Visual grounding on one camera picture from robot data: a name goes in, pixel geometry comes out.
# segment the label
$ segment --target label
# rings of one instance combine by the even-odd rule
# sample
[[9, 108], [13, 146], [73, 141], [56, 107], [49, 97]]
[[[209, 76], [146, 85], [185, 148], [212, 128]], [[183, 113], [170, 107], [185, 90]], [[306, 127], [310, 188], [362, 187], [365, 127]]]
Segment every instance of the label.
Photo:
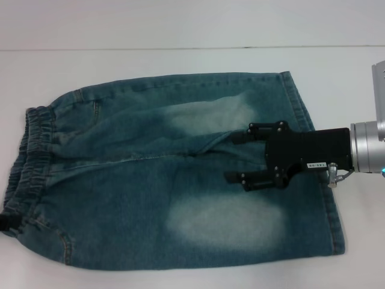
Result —
[[310, 163], [310, 164], [307, 164], [307, 167], [309, 169], [316, 169], [318, 167], [327, 167], [326, 163]]

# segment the elastic waistband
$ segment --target elastic waistband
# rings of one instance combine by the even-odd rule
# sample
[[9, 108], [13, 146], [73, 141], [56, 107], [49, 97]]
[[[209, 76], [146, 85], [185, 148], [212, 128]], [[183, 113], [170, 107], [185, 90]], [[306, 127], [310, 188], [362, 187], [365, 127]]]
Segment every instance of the elastic waistband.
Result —
[[11, 169], [2, 216], [21, 217], [25, 222], [33, 213], [49, 171], [53, 121], [50, 107], [27, 110], [25, 132]]

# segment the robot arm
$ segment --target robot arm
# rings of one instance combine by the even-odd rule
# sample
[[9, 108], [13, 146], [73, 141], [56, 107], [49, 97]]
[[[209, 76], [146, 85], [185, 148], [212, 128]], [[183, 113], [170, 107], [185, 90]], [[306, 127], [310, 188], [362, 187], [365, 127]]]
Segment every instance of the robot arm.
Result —
[[[377, 121], [352, 123], [351, 129], [294, 132], [285, 121], [251, 123], [246, 132], [230, 137], [235, 145], [265, 141], [267, 169], [261, 172], [226, 172], [230, 183], [245, 191], [286, 188], [300, 172], [328, 170], [329, 187], [336, 187], [353, 172], [385, 176], [385, 61], [372, 67]], [[337, 171], [347, 170], [346, 175]]]

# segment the denim shorts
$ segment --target denim shorts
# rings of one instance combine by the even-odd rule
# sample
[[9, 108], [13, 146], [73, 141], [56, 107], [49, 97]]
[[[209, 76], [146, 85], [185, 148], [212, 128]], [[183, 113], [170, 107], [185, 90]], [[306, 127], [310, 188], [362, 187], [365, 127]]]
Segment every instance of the denim shorts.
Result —
[[251, 192], [224, 178], [266, 168], [264, 143], [234, 145], [229, 135], [278, 120], [313, 130], [289, 72], [171, 75], [69, 92], [26, 112], [3, 231], [44, 257], [97, 270], [342, 254], [324, 174]]

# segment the white surface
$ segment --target white surface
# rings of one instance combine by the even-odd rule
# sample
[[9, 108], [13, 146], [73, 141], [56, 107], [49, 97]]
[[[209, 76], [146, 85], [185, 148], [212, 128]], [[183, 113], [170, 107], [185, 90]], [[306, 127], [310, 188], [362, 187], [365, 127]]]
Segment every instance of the white surface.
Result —
[[0, 49], [385, 45], [383, 0], [0, 0]]
[[[375, 119], [371, 64], [385, 48], [220, 51], [0, 52], [0, 187], [23, 132], [24, 109], [82, 86], [198, 72], [290, 70], [316, 128]], [[347, 253], [223, 269], [92, 272], [62, 266], [0, 234], [0, 287], [42, 288], [384, 288], [385, 193], [380, 175], [355, 174], [334, 191]]]

